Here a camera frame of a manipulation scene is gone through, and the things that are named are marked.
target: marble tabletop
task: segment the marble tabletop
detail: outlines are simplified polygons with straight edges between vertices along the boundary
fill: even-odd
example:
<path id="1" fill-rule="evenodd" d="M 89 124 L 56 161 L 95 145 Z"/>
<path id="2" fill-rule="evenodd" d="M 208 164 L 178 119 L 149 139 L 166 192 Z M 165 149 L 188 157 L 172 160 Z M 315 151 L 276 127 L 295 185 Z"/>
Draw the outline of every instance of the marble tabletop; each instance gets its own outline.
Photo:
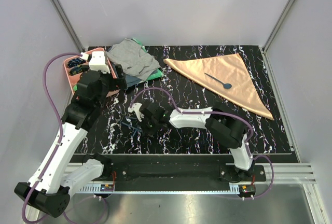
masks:
<path id="1" fill-rule="evenodd" d="M 163 77 L 120 91 L 106 100 L 103 111 L 87 137 L 75 153 L 138 153 L 138 154 L 223 154 L 228 150 L 213 140 L 207 130 L 170 128 L 155 137 L 137 131 L 134 116 L 128 113 L 130 101 L 144 88 L 161 87 L 170 92 L 181 108 L 205 108 L 217 101 L 223 102 L 230 113 L 246 119 L 254 129 L 250 140 L 252 153 L 290 153 L 291 149 L 276 104 L 267 70 L 258 46 L 146 46 L 160 63 Z M 218 55 L 240 54 L 259 97 L 271 111 L 274 121 L 258 116 L 206 90 L 197 83 L 172 70 L 163 59 L 191 60 Z M 160 91 L 144 92 L 138 98 L 169 107 L 168 97 Z"/>

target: gray wall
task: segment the gray wall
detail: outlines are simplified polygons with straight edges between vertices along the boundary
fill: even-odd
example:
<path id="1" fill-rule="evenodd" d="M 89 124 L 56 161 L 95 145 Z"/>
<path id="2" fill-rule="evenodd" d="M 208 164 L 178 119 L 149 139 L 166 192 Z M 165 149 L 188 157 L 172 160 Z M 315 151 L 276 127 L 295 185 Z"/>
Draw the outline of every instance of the gray wall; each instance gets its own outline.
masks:
<path id="1" fill-rule="evenodd" d="M 9 224 L 21 219 L 15 185 L 35 172 L 57 131 L 43 92 L 43 67 L 53 56 L 77 49 L 49 0 L 0 0 L 0 9 L 0 222 Z M 61 61 L 48 78 L 62 111 L 70 90 Z"/>
<path id="2" fill-rule="evenodd" d="M 60 0 L 84 46 L 263 45 L 287 0 Z"/>
<path id="3" fill-rule="evenodd" d="M 332 220 L 332 0 L 297 0 L 268 57 L 303 162 Z"/>

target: blue utensil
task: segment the blue utensil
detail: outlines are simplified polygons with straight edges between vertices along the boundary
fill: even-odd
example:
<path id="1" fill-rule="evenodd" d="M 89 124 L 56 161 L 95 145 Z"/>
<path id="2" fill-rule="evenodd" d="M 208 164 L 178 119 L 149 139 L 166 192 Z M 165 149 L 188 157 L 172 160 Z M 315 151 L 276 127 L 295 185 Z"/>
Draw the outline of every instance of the blue utensil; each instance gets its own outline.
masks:
<path id="1" fill-rule="evenodd" d="M 219 83 L 221 83 L 225 89 L 230 89 L 232 87 L 232 84 L 230 83 L 223 83 L 222 81 L 218 80 L 217 78 L 214 78 L 212 75 L 209 75 L 207 73 L 205 73 L 207 76 L 211 77 L 212 79 L 218 81 Z"/>

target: gray towel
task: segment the gray towel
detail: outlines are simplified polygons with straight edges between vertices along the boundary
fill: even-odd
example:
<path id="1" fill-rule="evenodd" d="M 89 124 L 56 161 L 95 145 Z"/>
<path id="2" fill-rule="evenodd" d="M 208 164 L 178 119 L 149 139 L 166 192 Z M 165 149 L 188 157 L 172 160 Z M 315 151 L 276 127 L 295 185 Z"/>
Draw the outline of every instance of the gray towel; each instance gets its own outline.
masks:
<path id="1" fill-rule="evenodd" d="M 141 47 L 135 41 L 125 39 L 121 43 L 113 45 L 107 56 L 113 63 L 120 64 L 125 74 L 146 81 L 153 71 L 160 68 L 160 65 Z"/>

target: triangular folded cloth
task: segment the triangular folded cloth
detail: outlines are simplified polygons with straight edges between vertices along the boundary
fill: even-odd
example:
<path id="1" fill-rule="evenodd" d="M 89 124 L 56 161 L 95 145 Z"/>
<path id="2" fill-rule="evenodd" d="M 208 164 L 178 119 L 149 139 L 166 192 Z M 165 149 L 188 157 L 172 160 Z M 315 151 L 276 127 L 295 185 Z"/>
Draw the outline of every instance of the triangular folded cloth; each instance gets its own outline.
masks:
<path id="1" fill-rule="evenodd" d="M 271 112 L 260 100 L 242 58 L 238 54 L 222 55 L 204 59 L 177 61 L 164 59 L 164 63 L 199 85 L 255 114 L 274 120 Z M 230 83 L 230 89 L 207 76 L 223 83 Z"/>

